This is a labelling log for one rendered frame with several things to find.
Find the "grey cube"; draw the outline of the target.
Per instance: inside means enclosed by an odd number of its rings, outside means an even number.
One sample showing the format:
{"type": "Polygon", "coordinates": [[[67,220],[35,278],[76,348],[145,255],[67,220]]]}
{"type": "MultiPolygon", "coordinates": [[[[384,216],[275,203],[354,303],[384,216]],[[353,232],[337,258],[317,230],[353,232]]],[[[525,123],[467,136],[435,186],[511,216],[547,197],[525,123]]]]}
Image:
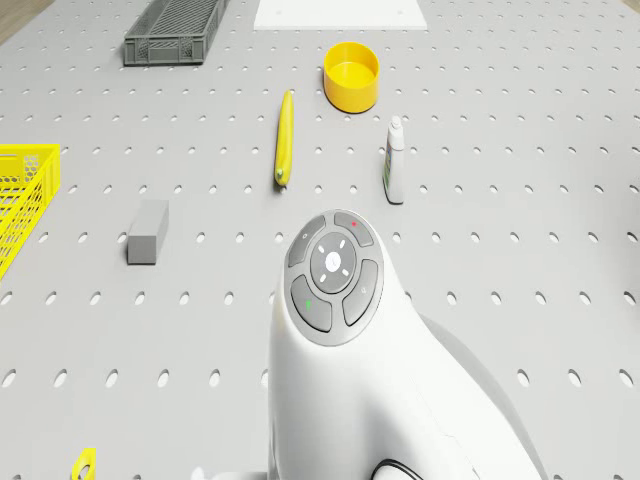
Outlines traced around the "grey cube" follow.
{"type": "Polygon", "coordinates": [[[169,226],[169,201],[141,203],[128,232],[127,263],[155,265],[169,226]]]}

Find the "yellow basket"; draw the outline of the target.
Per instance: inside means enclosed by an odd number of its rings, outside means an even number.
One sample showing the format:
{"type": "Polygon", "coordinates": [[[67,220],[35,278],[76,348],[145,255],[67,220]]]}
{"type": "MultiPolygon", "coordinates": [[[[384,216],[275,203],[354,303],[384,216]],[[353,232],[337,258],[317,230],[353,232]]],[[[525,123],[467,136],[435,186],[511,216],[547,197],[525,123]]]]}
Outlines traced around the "yellow basket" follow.
{"type": "Polygon", "coordinates": [[[59,186],[59,144],[0,144],[0,280],[59,186]]]}

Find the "small white bottle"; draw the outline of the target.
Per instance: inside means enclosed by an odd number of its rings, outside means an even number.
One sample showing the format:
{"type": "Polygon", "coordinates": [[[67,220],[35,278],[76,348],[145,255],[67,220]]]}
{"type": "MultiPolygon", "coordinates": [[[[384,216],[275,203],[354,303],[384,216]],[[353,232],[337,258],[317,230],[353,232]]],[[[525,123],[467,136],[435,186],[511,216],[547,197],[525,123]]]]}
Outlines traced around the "small white bottle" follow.
{"type": "Polygon", "coordinates": [[[404,130],[399,116],[394,115],[388,125],[383,171],[385,194],[391,204],[404,203],[404,130]]]}

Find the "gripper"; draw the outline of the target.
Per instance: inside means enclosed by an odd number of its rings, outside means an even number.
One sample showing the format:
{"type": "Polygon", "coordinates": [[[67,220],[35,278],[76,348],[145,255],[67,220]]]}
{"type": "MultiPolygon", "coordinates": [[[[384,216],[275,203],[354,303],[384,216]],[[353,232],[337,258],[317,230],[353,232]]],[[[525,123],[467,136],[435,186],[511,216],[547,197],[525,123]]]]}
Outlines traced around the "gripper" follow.
{"type": "Polygon", "coordinates": [[[268,480],[266,472],[249,471],[249,472],[221,472],[211,477],[205,475],[202,467],[196,467],[191,472],[191,480],[268,480]]]}

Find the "white board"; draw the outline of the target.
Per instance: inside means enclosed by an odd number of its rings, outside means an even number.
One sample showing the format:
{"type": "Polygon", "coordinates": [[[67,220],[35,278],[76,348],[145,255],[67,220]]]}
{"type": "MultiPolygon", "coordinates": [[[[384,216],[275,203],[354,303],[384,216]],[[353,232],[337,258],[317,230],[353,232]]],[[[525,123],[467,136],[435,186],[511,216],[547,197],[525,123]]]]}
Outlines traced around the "white board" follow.
{"type": "Polygon", "coordinates": [[[417,0],[260,0],[255,30],[426,30],[417,0]]]}

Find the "banana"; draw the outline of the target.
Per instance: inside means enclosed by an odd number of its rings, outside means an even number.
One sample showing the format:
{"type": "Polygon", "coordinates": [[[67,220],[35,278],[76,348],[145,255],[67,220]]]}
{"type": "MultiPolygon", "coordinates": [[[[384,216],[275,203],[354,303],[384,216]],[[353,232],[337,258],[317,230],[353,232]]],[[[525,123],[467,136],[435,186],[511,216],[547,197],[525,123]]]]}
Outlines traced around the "banana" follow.
{"type": "Polygon", "coordinates": [[[294,137],[294,103],[290,90],[284,93],[277,132],[274,179],[280,186],[286,186],[292,171],[294,137]]]}

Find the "yellow mug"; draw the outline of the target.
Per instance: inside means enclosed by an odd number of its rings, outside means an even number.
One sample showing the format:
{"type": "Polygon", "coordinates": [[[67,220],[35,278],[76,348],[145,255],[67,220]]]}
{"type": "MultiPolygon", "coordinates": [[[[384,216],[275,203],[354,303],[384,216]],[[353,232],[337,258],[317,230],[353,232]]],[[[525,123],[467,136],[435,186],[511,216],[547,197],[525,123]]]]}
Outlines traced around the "yellow mug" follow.
{"type": "Polygon", "coordinates": [[[96,449],[84,448],[76,459],[72,471],[72,480],[95,480],[96,477],[96,449]]]}

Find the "yellow bowl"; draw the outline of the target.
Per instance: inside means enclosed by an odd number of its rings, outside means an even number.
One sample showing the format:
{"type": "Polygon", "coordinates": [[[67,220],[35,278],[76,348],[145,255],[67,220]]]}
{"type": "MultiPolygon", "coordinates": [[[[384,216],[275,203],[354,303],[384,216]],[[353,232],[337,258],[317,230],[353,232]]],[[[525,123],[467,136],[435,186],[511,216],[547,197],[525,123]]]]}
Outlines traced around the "yellow bowl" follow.
{"type": "Polygon", "coordinates": [[[379,94],[380,62],[376,54],[358,42],[332,46],[324,58],[323,85],[327,99],[346,113],[371,109],[379,94]]]}

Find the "dark grey basket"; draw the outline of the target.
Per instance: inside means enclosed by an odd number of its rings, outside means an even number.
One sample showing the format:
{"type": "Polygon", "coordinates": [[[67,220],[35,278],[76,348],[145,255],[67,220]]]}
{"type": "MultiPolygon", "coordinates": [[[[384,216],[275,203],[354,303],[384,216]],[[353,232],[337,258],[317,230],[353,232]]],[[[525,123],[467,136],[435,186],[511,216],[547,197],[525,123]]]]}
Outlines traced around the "dark grey basket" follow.
{"type": "Polygon", "coordinates": [[[127,32],[124,66],[199,65],[231,0],[153,0],[127,32]]]}

